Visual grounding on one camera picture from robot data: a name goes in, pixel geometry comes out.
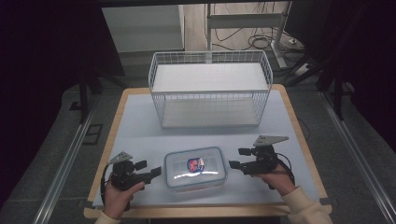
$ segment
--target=white wire basket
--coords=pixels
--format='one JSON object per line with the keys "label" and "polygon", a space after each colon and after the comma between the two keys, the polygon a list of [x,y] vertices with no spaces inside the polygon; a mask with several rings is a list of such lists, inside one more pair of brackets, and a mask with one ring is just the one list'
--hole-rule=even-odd
{"label": "white wire basket", "polygon": [[273,73],[265,52],[157,52],[148,86],[163,128],[258,126]]}

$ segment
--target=container lid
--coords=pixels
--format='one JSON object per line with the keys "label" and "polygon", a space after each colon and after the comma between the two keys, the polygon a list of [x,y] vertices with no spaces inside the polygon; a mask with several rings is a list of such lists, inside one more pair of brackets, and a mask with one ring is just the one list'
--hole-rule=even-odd
{"label": "container lid", "polygon": [[169,153],[164,159],[166,185],[169,188],[208,187],[227,177],[219,147],[206,147]]}

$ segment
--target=human hand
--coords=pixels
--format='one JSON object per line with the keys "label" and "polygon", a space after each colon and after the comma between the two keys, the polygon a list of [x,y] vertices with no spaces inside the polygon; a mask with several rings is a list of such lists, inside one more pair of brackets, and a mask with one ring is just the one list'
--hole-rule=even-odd
{"label": "human hand", "polygon": [[106,184],[105,208],[103,212],[116,220],[120,220],[124,209],[133,198],[134,194],[145,186],[145,182],[140,182],[131,188],[121,191],[111,184],[111,180]]}
{"label": "human hand", "polygon": [[279,192],[280,196],[285,196],[296,189],[286,170],[279,164],[274,171],[269,174],[254,176],[260,177],[266,184],[274,187]]}

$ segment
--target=black cable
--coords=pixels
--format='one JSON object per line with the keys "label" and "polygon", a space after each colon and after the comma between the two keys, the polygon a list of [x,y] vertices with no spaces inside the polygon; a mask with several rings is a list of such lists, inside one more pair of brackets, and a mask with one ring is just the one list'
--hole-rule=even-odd
{"label": "black cable", "polygon": [[102,198],[102,203],[105,205],[105,191],[106,191],[106,172],[107,172],[108,164],[105,166],[105,169],[102,173],[102,178],[100,179],[100,197]]}
{"label": "black cable", "polygon": [[305,138],[305,141],[308,141],[309,137],[311,136],[311,130],[309,130],[308,125],[306,125],[306,123],[302,119],[297,117],[297,120],[299,120],[305,126],[306,130],[308,131],[308,136]]}
{"label": "black cable", "polygon": [[222,46],[222,45],[220,45],[220,44],[212,44],[213,46],[218,46],[218,47],[221,47],[221,48],[224,48],[224,49],[228,49],[228,50],[247,50],[247,49],[250,49],[251,48],[251,46],[249,46],[249,47],[247,47],[247,48],[245,48],[245,49],[229,49],[229,48],[227,48],[227,47],[225,47],[225,46]]}
{"label": "black cable", "polygon": [[291,170],[291,162],[290,162],[289,158],[287,158],[285,155],[283,155],[283,154],[281,154],[281,153],[276,153],[276,155],[279,155],[279,156],[284,157],[284,158],[288,161],[288,163],[289,163],[289,168],[290,168],[290,170]]}

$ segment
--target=food label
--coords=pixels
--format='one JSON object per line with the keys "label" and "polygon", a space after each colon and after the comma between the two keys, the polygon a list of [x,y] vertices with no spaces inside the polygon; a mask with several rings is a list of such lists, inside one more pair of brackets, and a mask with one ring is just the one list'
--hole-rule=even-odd
{"label": "food label", "polygon": [[190,173],[198,173],[204,170],[204,160],[201,158],[189,159],[187,161],[187,169]]}

